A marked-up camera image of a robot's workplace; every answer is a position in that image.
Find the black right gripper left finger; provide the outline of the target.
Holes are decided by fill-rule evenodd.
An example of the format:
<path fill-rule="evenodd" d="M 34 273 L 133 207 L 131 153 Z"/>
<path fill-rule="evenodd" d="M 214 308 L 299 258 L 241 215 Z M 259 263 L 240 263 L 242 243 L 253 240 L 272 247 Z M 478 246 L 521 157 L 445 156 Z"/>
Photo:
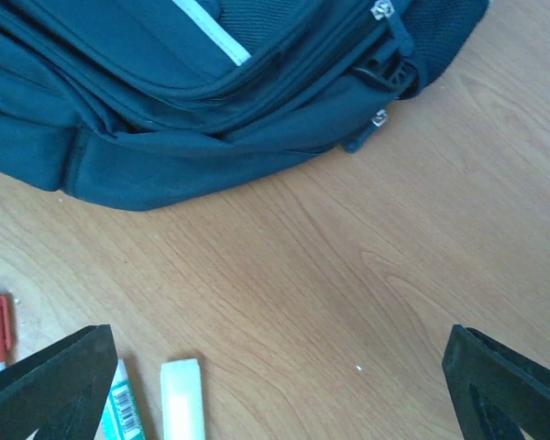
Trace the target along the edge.
<path fill-rule="evenodd" d="M 0 371 L 0 439 L 93 439 L 116 366 L 111 326 L 100 324 Z"/>

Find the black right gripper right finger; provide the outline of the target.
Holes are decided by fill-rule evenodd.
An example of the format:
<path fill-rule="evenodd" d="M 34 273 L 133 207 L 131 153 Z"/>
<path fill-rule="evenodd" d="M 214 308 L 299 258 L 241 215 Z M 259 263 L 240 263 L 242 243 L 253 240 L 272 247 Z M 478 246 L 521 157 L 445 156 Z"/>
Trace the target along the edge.
<path fill-rule="evenodd" d="M 550 369 L 461 324 L 442 369 L 465 439 L 550 439 Z"/>

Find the yellow highlighter pen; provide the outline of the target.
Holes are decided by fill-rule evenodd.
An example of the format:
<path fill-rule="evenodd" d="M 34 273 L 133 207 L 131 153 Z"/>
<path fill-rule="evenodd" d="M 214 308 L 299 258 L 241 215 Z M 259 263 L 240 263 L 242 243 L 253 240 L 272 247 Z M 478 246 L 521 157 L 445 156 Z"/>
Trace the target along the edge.
<path fill-rule="evenodd" d="M 196 358 L 166 362 L 160 369 L 165 440 L 205 440 L 204 397 Z"/>

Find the navy blue student backpack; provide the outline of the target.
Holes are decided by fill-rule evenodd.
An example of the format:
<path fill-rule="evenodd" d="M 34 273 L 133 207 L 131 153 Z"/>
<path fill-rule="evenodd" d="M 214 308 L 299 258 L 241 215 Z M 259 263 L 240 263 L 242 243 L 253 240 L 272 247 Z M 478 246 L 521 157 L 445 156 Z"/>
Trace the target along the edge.
<path fill-rule="evenodd" d="M 147 211 L 359 150 L 486 1 L 0 1 L 0 172 Z"/>

